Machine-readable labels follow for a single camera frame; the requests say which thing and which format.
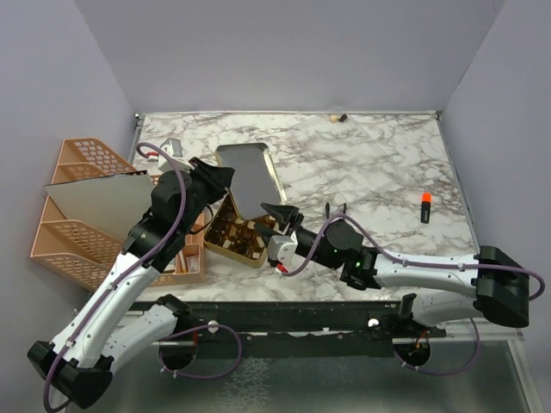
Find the silver tin lid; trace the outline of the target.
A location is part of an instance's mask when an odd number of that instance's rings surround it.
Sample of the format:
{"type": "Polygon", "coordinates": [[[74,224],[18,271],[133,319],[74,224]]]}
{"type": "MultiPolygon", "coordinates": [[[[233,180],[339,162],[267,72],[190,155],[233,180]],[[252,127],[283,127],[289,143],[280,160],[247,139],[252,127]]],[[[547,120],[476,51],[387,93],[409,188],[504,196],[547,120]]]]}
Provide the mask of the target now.
{"type": "Polygon", "coordinates": [[[287,202],[282,182],[262,142],[220,145],[215,151],[221,167],[235,170],[230,187],[234,208],[241,219],[252,220],[266,214],[263,202],[282,205],[287,202]]]}

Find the black metal tongs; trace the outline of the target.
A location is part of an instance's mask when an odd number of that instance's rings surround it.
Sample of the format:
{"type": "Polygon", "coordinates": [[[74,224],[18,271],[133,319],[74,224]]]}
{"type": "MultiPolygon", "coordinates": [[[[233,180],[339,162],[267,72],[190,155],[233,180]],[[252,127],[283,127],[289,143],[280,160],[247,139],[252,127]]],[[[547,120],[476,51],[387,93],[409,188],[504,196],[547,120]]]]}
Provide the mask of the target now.
{"type": "Polygon", "coordinates": [[[347,205],[346,202],[344,202],[344,204],[341,207],[333,208],[331,206],[331,203],[329,201],[327,201],[325,203],[325,218],[328,219],[328,218],[330,218],[330,216],[332,216],[335,213],[346,214],[347,209],[348,209],[348,205],[347,205]]]}

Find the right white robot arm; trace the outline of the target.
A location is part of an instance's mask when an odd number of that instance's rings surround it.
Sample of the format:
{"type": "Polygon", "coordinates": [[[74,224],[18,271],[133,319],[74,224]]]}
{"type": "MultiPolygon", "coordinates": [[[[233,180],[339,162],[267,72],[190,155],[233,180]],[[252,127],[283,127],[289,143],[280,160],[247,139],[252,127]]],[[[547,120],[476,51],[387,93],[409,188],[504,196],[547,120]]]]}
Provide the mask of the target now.
{"type": "Polygon", "coordinates": [[[255,229],[266,243],[268,261],[286,276],[294,256],[338,269],[340,280],[356,290],[391,287],[425,288],[401,300],[397,330],[415,336],[425,327],[474,317],[511,328],[529,324],[529,273],[501,249],[483,245],[464,256],[415,256],[383,249],[351,216],[335,213],[318,232],[305,229],[295,206],[264,203],[280,229],[255,229]]]}

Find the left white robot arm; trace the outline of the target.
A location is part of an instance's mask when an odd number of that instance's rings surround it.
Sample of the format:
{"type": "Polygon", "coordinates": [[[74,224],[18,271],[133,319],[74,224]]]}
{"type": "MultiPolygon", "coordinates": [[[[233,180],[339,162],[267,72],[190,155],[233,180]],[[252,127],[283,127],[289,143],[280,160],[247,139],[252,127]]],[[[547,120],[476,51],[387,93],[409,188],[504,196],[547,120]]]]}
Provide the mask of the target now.
{"type": "Polygon", "coordinates": [[[235,170],[193,157],[188,172],[163,173],[151,205],[134,225],[98,289],[84,308],[50,341],[37,341],[27,357],[69,403],[87,409],[108,389],[115,372],[158,339],[177,340],[189,332],[189,308],[164,296],[138,321],[117,326],[134,301],[165,270],[206,207],[223,199],[235,170]]]}

